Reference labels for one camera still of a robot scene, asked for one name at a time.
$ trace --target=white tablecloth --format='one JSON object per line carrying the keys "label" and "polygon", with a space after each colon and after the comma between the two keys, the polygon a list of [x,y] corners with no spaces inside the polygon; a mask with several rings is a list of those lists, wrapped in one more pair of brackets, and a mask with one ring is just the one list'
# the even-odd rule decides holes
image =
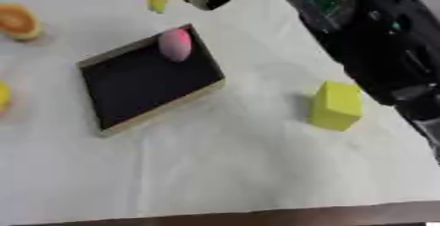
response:
{"label": "white tablecloth", "polygon": [[[440,198],[427,142],[365,97],[345,133],[306,123],[325,80],[350,82],[284,0],[201,12],[172,0],[0,0],[33,9],[46,35],[0,39],[0,224],[360,205]],[[109,139],[91,131],[76,63],[193,23],[226,77],[210,96]]]}

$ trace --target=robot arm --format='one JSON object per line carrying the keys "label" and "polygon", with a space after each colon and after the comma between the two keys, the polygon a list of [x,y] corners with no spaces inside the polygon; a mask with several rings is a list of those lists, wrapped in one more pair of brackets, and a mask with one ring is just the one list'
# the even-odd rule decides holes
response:
{"label": "robot arm", "polygon": [[420,0],[287,1],[351,78],[438,150],[440,24]]}

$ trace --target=orange slice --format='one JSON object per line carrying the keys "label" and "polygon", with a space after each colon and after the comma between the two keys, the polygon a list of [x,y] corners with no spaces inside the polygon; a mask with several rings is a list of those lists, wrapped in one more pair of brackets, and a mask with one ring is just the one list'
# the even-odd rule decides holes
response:
{"label": "orange slice", "polygon": [[14,39],[28,40],[40,34],[36,17],[23,6],[0,4],[0,30]]}

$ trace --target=black tray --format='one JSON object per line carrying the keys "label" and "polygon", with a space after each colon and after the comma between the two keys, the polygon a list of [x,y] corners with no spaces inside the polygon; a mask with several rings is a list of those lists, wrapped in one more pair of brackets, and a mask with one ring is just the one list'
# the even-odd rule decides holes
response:
{"label": "black tray", "polygon": [[167,60],[156,34],[79,62],[102,136],[136,125],[173,106],[203,96],[224,83],[224,75],[191,25],[192,53]]}

